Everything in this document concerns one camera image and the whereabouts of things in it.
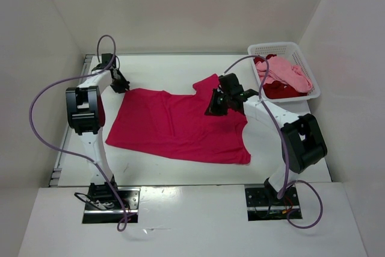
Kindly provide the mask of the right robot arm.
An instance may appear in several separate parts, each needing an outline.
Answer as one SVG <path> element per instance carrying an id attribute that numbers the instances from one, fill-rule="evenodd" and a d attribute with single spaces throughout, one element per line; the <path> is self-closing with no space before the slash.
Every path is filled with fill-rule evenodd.
<path id="1" fill-rule="evenodd" d="M 264 198 L 276 205 L 285 198 L 288 186 L 297 182 L 309 166 L 327 155 L 327 146 L 314 115 L 299 115 L 265 101 L 253 89 L 244 90 L 234 73 L 221 75 L 213 89 L 207 116 L 225 116 L 229 110 L 243 114 L 278 133 L 281 140 L 283 165 L 268 179 Z"/>

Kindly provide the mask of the magenta t shirt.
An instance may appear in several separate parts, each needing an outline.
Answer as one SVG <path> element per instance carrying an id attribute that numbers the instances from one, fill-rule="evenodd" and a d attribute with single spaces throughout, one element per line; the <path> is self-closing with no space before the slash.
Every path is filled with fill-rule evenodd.
<path id="1" fill-rule="evenodd" d="M 242 138 L 246 117 L 234 111 L 205 115 L 218 85 L 213 74 L 192 85 L 194 94 L 143 88 L 126 92 L 105 143 L 171 159 L 249 164 Z"/>

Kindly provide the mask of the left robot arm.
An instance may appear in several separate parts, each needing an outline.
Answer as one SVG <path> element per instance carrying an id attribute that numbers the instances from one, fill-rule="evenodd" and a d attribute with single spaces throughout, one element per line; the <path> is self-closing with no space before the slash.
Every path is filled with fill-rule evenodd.
<path id="1" fill-rule="evenodd" d="M 69 126 L 79 135 L 85 156 L 91 159 L 93 175 L 88 191 L 90 200 L 104 207 L 115 208 L 120 201 L 114 174 L 107 159 L 102 138 L 106 116 L 102 92 L 111 87 L 117 94 L 129 91 L 129 81 L 116 65 L 113 54 L 102 54 L 99 64 L 83 83 L 66 90 L 67 119 Z"/>

